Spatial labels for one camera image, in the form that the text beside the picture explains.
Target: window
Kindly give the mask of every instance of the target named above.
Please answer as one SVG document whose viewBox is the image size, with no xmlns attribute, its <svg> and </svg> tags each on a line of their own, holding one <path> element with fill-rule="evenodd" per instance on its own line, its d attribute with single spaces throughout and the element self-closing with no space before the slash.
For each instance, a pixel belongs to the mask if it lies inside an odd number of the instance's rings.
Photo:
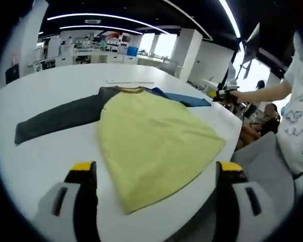
<svg viewBox="0 0 303 242">
<path fill-rule="evenodd" d="M 236 75 L 238 75 L 242 61 L 243 61 L 243 53 L 239 52 L 236 56 L 235 62 L 233 63 L 233 66 L 236 69 Z M 251 67 L 248 77 L 244 79 L 243 77 L 246 74 L 246 68 L 248 67 L 249 64 L 250 62 L 243 65 L 243 68 L 241 69 L 239 77 L 237 79 L 237 84 L 240 87 L 238 90 L 240 92 L 255 91 L 257 82 L 260 80 L 264 80 L 264 82 L 267 83 L 267 80 L 270 75 L 270 68 L 268 66 L 261 63 L 257 59 L 253 59 L 251 62 Z"/>
<path fill-rule="evenodd" d="M 147 53 L 149 53 L 152 47 L 154 37 L 155 34 L 144 34 L 141 39 L 139 50 L 144 49 Z"/>
<path fill-rule="evenodd" d="M 43 47 L 44 46 L 44 42 L 41 42 L 41 43 L 37 43 L 36 44 L 36 47 Z"/>
<path fill-rule="evenodd" d="M 171 57 L 177 34 L 161 34 L 156 44 L 155 54 Z"/>
</svg>

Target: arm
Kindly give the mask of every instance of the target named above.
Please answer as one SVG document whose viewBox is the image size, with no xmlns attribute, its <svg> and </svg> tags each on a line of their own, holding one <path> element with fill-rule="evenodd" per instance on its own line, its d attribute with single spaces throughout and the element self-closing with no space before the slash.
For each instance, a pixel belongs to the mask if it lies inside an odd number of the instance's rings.
<svg viewBox="0 0 303 242">
<path fill-rule="evenodd" d="M 291 85 L 287 81 L 283 81 L 281 84 L 264 88 L 254 92 L 238 92 L 232 91 L 231 94 L 238 98 L 238 103 L 241 102 L 272 102 L 276 100 L 282 100 L 287 97 L 292 91 Z"/>
<path fill-rule="evenodd" d="M 250 125 L 250 127 L 257 132 L 260 132 L 263 129 L 261 125 Z"/>
<path fill-rule="evenodd" d="M 253 136 L 255 139 L 259 139 L 260 138 L 260 134 L 254 130 L 253 128 L 251 128 L 250 126 L 243 126 L 243 130 L 248 134 Z"/>
</svg>

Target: yellow shirt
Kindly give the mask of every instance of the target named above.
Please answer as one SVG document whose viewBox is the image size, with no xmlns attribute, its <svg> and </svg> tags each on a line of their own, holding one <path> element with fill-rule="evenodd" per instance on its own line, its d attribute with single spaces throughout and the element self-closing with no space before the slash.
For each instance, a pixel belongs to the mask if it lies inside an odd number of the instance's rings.
<svg viewBox="0 0 303 242">
<path fill-rule="evenodd" d="M 181 103 L 123 89 L 104 106 L 99 143 L 126 213 L 180 190 L 225 140 Z"/>
</svg>

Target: round table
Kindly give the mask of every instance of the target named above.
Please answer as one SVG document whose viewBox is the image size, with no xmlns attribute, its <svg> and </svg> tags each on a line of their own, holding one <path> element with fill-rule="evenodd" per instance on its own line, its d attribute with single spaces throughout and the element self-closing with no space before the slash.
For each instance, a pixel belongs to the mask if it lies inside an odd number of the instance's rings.
<svg viewBox="0 0 303 242">
<path fill-rule="evenodd" d="M 114 82 L 133 82 L 110 84 Z M 102 86 L 158 87 L 164 92 L 211 99 L 192 86 L 154 67 L 120 64 L 66 66 L 37 72 L 0 89 L 0 175 L 12 201 L 31 220 L 43 195 L 62 182 L 73 164 L 97 163 L 97 228 L 102 241 L 164 241 L 179 230 L 205 203 L 215 188 L 215 162 L 230 161 L 241 121 L 224 107 L 189 110 L 227 142 L 213 162 L 172 196 L 124 214 L 97 143 L 96 123 L 45 135 L 16 146 L 15 129 L 39 113 L 97 94 Z"/>
</svg>

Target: white t-shirt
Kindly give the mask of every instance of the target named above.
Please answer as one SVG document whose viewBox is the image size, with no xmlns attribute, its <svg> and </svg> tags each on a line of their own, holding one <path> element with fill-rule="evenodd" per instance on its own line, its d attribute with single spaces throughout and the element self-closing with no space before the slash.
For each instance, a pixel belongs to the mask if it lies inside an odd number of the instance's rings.
<svg viewBox="0 0 303 242">
<path fill-rule="evenodd" d="M 294 35 L 294 47 L 295 56 L 284 77 L 293 86 L 292 96 L 277 138 L 292 173 L 300 174 L 303 172 L 303 41 L 298 33 Z"/>
</svg>

